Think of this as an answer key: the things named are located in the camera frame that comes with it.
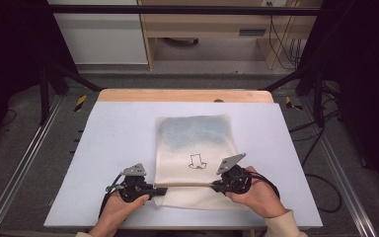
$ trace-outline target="black curtain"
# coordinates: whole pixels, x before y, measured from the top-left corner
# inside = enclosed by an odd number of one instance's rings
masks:
[[[78,73],[53,14],[27,11],[29,4],[47,1],[0,0],[0,126],[11,96],[37,85],[47,63]]]
[[[337,8],[350,2],[326,0],[325,4]],[[328,29],[339,19],[340,16],[317,19],[301,64],[310,62],[328,36]],[[320,70],[325,80],[340,84],[344,122],[363,160],[379,172],[379,1],[355,1],[337,28],[335,39],[325,44],[331,50],[318,57]]]

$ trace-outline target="aluminum rail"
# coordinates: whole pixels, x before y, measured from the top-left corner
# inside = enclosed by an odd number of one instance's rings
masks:
[[[20,189],[21,184],[24,178],[26,177],[27,172],[30,169],[30,166],[33,164],[33,161],[36,158],[38,150],[41,147],[41,144],[43,140],[45,139],[47,132],[54,121],[54,118],[57,115],[57,112],[60,108],[60,104],[63,100],[63,97],[64,96],[58,96],[58,95],[55,96],[54,102],[50,109],[51,111],[50,116],[48,117],[45,124],[38,128],[38,131],[36,132],[35,137],[33,138],[26,153],[21,159],[17,167],[17,170],[14,172],[14,175],[12,176],[4,192],[2,193],[2,196],[0,197],[0,224],[3,218],[5,217],[5,214],[8,211],[15,195]]]
[[[310,100],[306,100],[303,97],[300,97],[300,100],[309,118],[313,120],[312,105]],[[317,132],[319,132],[319,128],[316,125],[315,129]],[[328,165],[331,168],[335,181],[339,186],[340,193],[349,209],[349,212],[352,216],[353,221],[355,222],[359,234],[363,237],[376,237],[377,234],[375,232],[375,229],[370,219],[368,218],[368,215],[365,212],[364,207],[358,198],[358,195],[353,189],[352,184],[350,183],[343,168],[341,167],[337,155],[332,149],[331,143],[325,134],[322,135],[320,142],[324,152],[326,153],[325,157],[327,158]]]
[[[321,16],[341,14],[342,10],[287,7],[231,7],[231,6],[135,6],[135,5],[22,5],[32,12],[69,14],[193,14],[193,15],[266,15],[266,16]]]

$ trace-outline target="metal frame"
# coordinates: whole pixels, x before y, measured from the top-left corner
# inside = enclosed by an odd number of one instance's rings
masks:
[[[47,132],[49,131],[51,125],[53,124],[54,118],[59,111],[60,104],[64,96],[56,95],[54,102],[51,106],[51,113],[48,117],[48,120],[44,125],[41,125],[36,132],[35,137],[29,145],[26,153],[20,161],[16,171],[14,172],[11,180],[5,188],[5,191],[0,197],[0,224],[5,217],[6,212],[8,211],[12,201],[14,200],[15,195],[21,187],[21,184],[24,178],[27,175],[27,172],[30,169],[30,166],[33,164],[39,148],[41,147],[42,142],[44,141]]]
[[[51,13],[71,13],[71,14],[202,14],[202,15],[273,15],[273,16],[322,16],[325,14],[344,14],[341,10],[322,10],[319,8],[270,8],[270,7],[196,7],[196,6],[102,6],[102,5],[40,5],[27,6],[21,5],[23,11],[45,11]],[[308,66],[300,68],[297,74],[301,74]],[[287,76],[285,80],[279,84],[295,79],[294,75]],[[267,87],[272,91],[279,84]],[[36,154],[51,127],[54,118],[59,110],[62,96],[56,96],[51,107],[51,113],[45,124],[40,126],[38,132],[33,139],[30,147],[26,151],[17,170],[8,183],[4,193],[0,197],[0,223],[2,222],[11,202],[13,201],[18,189],[20,188],[23,179],[25,178],[31,164],[35,160]],[[307,112],[311,119],[310,105],[304,101]],[[376,236],[375,230],[365,213],[355,191],[353,190],[348,178],[346,177],[341,164],[338,161],[332,147],[325,135],[322,136],[322,147],[328,154],[328,164],[335,176],[337,183],[340,186],[341,194],[350,210],[353,220],[361,236]]]

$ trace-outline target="white tabletop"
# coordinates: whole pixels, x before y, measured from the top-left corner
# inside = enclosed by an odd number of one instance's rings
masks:
[[[280,107],[274,103],[97,102],[72,163],[45,221],[47,227],[91,227],[98,220],[106,186],[123,169],[142,163],[153,184],[157,117],[227,114],[236,147],[279,189],[285,207],[294,210],[300,228],[322,221],[299,163]],[[252,229],[265,226],[250,210],[212,211],[156,206],[133,212],[128,229]]]

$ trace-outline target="white table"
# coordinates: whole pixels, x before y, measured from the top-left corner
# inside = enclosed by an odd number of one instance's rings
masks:
[[[183,102],[185,98],[197,102]],[[215,99],[236,102],[211,103]],[[103,91],[89,116],[44,226],[94,226],[106,186],[120,171],[137,163],[144,165],[146,181],[153,184],[157,117],[220,114],[230,115],[236,147],[240,153],[247,153],[239,165],[254,166],[278,187],[281,201],[287,208],[294,209],[300,228],[321,227],[319,212],[279,104],[272,102],[268,92],[211,90]],[[148,201],[120,228],[253,229],[261,226],[265,226],[264,220],[250,210],[179,209],[156,206],[154,201]]]

